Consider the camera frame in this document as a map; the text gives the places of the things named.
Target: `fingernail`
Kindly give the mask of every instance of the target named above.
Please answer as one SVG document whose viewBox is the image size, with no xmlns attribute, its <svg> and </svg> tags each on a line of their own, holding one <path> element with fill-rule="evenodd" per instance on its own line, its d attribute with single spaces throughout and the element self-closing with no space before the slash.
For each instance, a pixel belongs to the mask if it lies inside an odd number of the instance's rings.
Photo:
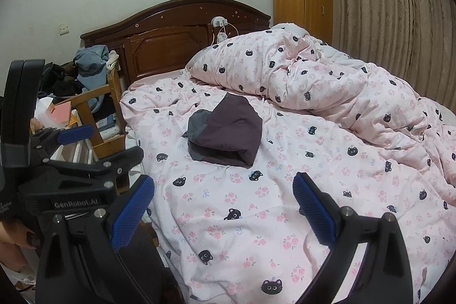
<svg viewBox="0 0 456 304">
<path fill-rule="evenodd" d="M 40 239 L 35 233 L 27 231 L 27 244 L 32 247 L 40 247 Z"/>
</svg>

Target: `pink duvet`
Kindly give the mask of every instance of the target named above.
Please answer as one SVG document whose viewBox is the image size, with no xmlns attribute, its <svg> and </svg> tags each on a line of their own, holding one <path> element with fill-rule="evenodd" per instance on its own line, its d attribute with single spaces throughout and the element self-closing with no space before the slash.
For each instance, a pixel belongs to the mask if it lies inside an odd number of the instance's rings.
<svg viewBox="0 0 456 304">
<path fill-rule="evenodd" d="M 254 32 L 209 48 L 195 62 L 190 73 L 209 85 L 183 76 L 137 84 L 124 95 L 122 111 L 156 183 L 150 219 L 189 302 L 299 298 L 327 249 L 298 213 L 291 192 L 297 171 L 340 206 L 375 217 L 395 213 L 415 303 L 445 269 L 456 249 L 456 127 L 445 125 L 434 103 L 406 82 L 374 64 L 336 64 L 336 53 L 313 37 Z M 245 94 L 263 119 L 250 170 L 188 156 L 182 138 L 188 118 L 212 110 L 226 93 L 220 86 Z M 262 176 L 252 181 L 256 170 Z M 184 186 L 173 184 L 183 178 Z M 225 220 L 231 210 L 242 219 Z M 206 250 L 207 265 L 199 257 Z M 261 290 L 278 280 L 279 293 Z"/>
</svg>

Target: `curtain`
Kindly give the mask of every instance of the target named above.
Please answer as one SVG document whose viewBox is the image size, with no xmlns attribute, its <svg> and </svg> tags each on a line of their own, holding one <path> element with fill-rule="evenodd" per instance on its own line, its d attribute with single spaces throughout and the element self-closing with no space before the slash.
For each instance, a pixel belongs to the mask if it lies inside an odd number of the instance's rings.
<svg viewBox="0 0 456 304">
<path fill-rule="evenodd" d="M 332 44 L 456 112 L 453 0 L 333 0 Z"/>
</svg>

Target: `gray cloth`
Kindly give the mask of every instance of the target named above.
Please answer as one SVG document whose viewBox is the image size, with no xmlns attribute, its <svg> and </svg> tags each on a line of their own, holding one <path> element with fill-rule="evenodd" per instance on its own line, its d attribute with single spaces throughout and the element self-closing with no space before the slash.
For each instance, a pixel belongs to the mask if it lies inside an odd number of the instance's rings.
<svg viewBox="0 0 456 304">
<path fill-rule="evenodd" d="M 76 52 L 74 64 L 78 68 L 78 80 L 85 87 L 83 93 L 106 84 L 106 61 L 109 59 L 108 47 L 94 45 L 81 48 Z M 103 103 L 104 95 L 91 98 L 88 105 L 92 113 L 96 113 Z"/>
<path fill-rule="evenodd" d="M 214 111 L 198 110 L 188 119 L 188 152 L 196 161 L 250 167 L 262 130 L 247 99 L 227 93 Z"/>
</svg>

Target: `wooden headboard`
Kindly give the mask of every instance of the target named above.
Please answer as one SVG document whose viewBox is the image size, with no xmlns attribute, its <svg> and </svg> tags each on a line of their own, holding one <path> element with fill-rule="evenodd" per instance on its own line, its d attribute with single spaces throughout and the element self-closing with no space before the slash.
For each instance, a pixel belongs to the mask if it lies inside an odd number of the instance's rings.
<svg viewBox="0 0 456 304">
<path fill-rule="evenodd" d="M 270 16 L 234 0 L 172 0 L 128 19 L 81 35 L 86 47 L 105 44 L 120 56 L 129 85 L 140 78 L 185 67 L 213 41 L 220 28 L 211 20 L 223 16 L 239 34 L 269 28 Z M 226 27 L 228 37 L 236 30 Z"/>
</svg>

